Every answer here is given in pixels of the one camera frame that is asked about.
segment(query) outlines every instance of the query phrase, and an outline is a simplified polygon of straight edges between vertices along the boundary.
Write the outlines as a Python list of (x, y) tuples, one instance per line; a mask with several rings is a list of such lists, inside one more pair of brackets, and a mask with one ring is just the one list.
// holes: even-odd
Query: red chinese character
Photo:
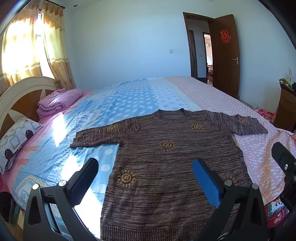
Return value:
[(228, 35), (227, 29), (221, 31), (221, 39), (222, 39), (223, 43), (229, 43), (231, 36)]

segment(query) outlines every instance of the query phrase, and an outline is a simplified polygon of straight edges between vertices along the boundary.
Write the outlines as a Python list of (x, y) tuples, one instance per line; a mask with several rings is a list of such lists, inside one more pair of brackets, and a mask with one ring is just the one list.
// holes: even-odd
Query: curtain rod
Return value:
[(51, 3), (55, 4), (55, 5), (58, 5), (58, 6), (62, 7), (63, 9), (65, 9), (64, 6), (61, 6), (61, 5), (59, 5), (59, 4), (56, 4), (55, 2), (52, 2), (52, 1), (50, 1), (50, 0), (45, 0), (45, 1), (47, 1), (47, 2), (51, 2)]

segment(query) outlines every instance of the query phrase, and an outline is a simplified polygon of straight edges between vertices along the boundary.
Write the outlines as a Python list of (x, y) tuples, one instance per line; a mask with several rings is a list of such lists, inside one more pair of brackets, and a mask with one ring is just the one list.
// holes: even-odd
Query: white wall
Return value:
[(209, 24), (206, 21), (187, 20), (188, 29), (194, 33), (196, 59), (197, 59), (197, 77), (207, 77), (205, 43), (202, 32), (209, 33)]
[(183, 12), (215, 15), (205, 0), (102, 0), (73, 12), (66, 8), (65, 38), (77, 86), (93, 90), (139, 78), (190, 76)]
[(216, 17), (233, 14), (236, 20), (241, 50), (241, 99), (274, 112), (281, 92), (279, 79), (287, 78), (289, 67), (296, 75), (296, 50), (290, 39), (258, 0), (216, 0), (214, 7)]

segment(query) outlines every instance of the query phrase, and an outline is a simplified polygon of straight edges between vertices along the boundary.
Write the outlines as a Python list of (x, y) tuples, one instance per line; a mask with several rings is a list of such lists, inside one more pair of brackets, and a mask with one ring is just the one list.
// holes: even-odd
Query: bed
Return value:
[[(0, 97), (0, 138), (21, 114), (45, 125), (23, 146), (12, 169), (0, 176), (0, 191), (11, 193), (23, 209), (34, 183), (43, 187), (56, 185), (60, 180), (68, 180), (90, 157), (96, 158), (99, 172), (82, 203), (75, 209), (89, 230), (99, 238), (104, 194), (118, 144), (70, 149), (76, 132), (151, 114), (158, 109), (180, 108), (257, 118), (268, 134), (233, 135), (233, 138), (243, 151), (249, 176), (260, 187), (267, 216), (285, 208), (280, 201), (272, 202), (284, 188), (284, 174), (271, 157), (271, 147), (279, 141), (296, 156), (293, 134), (275, 128), (238, 100), (191, 77), (141, 79), (85, 92), (67, 110), (39, 120), (37, 103), (56, 90), (54, 81), (47, 77), (30, 77), (16, 83)], [(55, 205), (52, 210), (62, 234), (71, 239)]]

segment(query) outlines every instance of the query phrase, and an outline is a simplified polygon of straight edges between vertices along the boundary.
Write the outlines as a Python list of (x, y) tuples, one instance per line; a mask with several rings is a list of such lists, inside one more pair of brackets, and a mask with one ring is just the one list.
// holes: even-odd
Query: yellow sun applique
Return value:
[(136, 180), (136, 174), (126, 169), (121, 170), (121, 172), (118, 173), (117, 177), (119, 185), (123, 187), (130, 187), (131, 184), (135, 183)]
[(107, 130), (108, 132), (111, 132), (111, 131), (116, 130), (117, 128), (118, 128), (118, 124), (112, 124), (112, 125), (107, 126), (107, 127), (106, 127), (106, 130)]
[(196, 131), (203, 131), (204, 128), (203, 128), (203, 125), (202, 124), (198, 124), (198, 123), (195, 123), (195, 124), (192, 124), (191, 125), (191, 128), (196, 130)]
[(163, 140), (161, 142), (159, 142), (159, 147), (161, 150), (163, 151), (171, 151), (174, 150), (174, 147), (176, 146), (176, 144), (172, 141), (169, 140)]
[(237, 180), (232, 175), (223, 176), (222, 180), (225, 181), (226, 179), (230, 179), (232, 181), (232, 183), (237, 183)]
[(248, 122), (248, 120), (246, 120), (246, 119), (241, 119), (241, 122), (242, 122), (242, 123), (245, 123), (245, 124), (248, 124), (248, 125), (250, 124), (250, 123)]

